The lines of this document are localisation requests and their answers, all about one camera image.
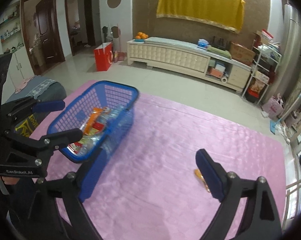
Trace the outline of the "brown wooden door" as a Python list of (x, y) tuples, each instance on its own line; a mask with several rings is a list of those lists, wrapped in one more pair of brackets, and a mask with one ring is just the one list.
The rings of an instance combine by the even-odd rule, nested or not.
[(24, 46), (36, 75), (64, 62), (56, 0), (20, 0)]

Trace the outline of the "blue tissue pack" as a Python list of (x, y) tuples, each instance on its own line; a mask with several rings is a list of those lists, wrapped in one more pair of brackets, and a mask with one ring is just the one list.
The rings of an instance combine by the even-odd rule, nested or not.
[(202, 38), (199, 39), (198, 43), (197, 43), (197, 46), (199, 48), (203, 48), (203, 49), (207, 49), (209, 45), (210, 45), (209, 42), (205, 39), (202, 39)]

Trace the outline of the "blue plastic basket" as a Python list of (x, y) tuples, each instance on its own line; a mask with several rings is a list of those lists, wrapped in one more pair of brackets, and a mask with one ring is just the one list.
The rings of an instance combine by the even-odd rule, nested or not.
[(79, 128), (83, 137), (61, 149), (70, 161), (82, 163), (102, 148), (113, 155), (134, 122), (134, 104), (139, 91), (110, 81), (95, 82), (50, 124), (48, 133)]

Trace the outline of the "green folded cloth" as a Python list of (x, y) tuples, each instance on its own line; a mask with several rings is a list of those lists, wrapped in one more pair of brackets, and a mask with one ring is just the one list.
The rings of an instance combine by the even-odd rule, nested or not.
[(221, 56), (226, 57), (228, 59), (232, 59), (232, 56), (231, 56), (231, 54), (228, 50), (222, 50), (222, 49), (215, 48), (211, 45), (208, 45), (207, 51), (209, 51), (211, 53), (221, 55)]

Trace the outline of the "oranges on plate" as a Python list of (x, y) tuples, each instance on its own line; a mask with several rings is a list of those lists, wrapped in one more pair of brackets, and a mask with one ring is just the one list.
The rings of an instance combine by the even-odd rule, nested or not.
[(134, 38), (134, 41), (136, 42), (144, 42), (149, 36), (143, 32), (138, 32), (137, 35)]

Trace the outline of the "grey printed cushion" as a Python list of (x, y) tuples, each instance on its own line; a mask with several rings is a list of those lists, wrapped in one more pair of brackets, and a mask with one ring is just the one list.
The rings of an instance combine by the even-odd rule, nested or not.
[[(33, 96), (34, 99), (40, 101), (55, 101), (64, 100), (67, 97), (67, 93), (65, 88), (56, 80), (37, 75), (29, 80), (26, 86), (18, 93), (13, 93), (6, 103), (27, 96)], [(48, 114), (48, 112), (32, 113), (15, 126), (15, 132), (22, 136), (29, 137)]]

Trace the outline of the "yellow wall cloth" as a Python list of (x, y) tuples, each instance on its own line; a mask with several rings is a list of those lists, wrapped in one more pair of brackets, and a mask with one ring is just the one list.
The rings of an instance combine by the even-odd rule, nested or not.
[(240, 33), (244, 24), (244, 0), (158, 0), (157, 18), (177, 18)]

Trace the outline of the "pink fluffy mat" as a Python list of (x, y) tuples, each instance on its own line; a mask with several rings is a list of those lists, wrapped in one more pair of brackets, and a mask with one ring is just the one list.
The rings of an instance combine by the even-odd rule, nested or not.
[[(64, 109), (49, 114), (31, 137), (49, 134), (55, 118), (94, 83), (66, 98)], [(220, 203), (194, 174), (200, 149), (226, 172), (249, 180), (263, 176), (281, 220), (285, 176), (279, 142), (218, 116), (139, 94), (131, 129), (110, 159), (97, 160), (83, 193), (101, 239), (201, 239)], [(82, 163), (56, 150), (45, 179), (62, 179)], [(233, 239), (245, 204), (242, 199), (227, 234)]]

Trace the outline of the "orange sausage snack packet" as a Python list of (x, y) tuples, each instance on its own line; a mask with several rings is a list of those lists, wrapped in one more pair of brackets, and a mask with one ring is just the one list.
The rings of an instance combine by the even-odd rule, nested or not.
[(101, 133), (105, 129), (105, 125), (98, 122), (98, 118), (102, 113), (103, 108), (93, 108), (93, 112), (91, 113), (86, 125), (84, 127), (84, 135), (94, 135), (97, 133)]

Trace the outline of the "blue clear snack bag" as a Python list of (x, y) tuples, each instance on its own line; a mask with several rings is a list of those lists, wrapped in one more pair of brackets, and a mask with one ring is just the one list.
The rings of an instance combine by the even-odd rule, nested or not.
[(104, 107), (98, 122), (109, 127), (125, 109), (123, 105), (117, 105), (115, 108)]

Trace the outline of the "red paper bag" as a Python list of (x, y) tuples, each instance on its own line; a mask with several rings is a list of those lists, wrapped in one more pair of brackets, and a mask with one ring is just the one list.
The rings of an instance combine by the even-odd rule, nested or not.
[(96, 70), (98, 72), (105, 72), (112, 65), (113, 62), (112, 48), (113, 45), (111, 42), (105, 42), (94, 49)]

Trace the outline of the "red green-label snack bag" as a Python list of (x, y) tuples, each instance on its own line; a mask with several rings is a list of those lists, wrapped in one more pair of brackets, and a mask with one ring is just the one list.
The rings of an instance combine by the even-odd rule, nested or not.
[(68, 145), (68, 150), (75, 155), (86, 155), (101, 140), (105, 124), (94, 122), (82, 139)]

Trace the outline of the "cream TV cabinet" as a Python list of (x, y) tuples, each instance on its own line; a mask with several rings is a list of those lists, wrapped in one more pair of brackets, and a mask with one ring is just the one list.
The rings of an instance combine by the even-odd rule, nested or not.
[(251, 68), (243, 63), (218, 55), (196, 44), (150, 37), (144, 42), (127, 42), (127, 63), (143, 62), (160, 68), (209, 81), (242, 93)]

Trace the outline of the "white metal shelf rack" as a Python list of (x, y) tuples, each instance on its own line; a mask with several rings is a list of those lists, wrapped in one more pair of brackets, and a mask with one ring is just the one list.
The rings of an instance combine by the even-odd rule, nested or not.
[(255, 53), (250, 64), (250, 76), (243, 90), (242, 98), (253, 104), (261, 103), (270, 85), (274, 82), (282, 55), (279, 44), (273, 43), (273, 36), (265, 29), (255, 32), (251, 50)]

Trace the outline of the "cardboard box on cabinet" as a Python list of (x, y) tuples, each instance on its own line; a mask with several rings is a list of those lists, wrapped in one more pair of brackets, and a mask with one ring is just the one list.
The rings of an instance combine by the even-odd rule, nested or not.
[(229, 52), (234, 60), (246, 64), (247, 66), (252, 64), (256, 55), (252, 50), (234, 42), (230, 43)]

